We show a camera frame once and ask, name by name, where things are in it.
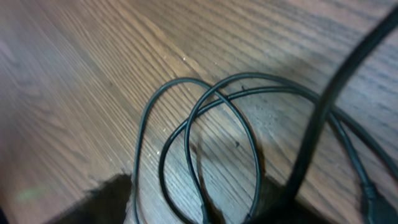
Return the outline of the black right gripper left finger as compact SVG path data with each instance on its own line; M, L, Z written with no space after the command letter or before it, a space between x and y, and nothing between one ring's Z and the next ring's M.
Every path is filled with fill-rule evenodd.
M121 224L126 219L132 181L117 174L89 191L88 195L48 221L49 224Z

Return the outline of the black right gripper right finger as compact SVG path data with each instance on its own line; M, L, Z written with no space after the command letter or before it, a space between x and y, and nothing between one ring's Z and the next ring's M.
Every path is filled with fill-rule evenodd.
M273 178L264 177L261 184L260 198L254 216L248 223L270 223L270 224L331 224L335 221L324 217L313 207L301 200L295 200L280 210L272 211L271 207L276 204L284 187Z

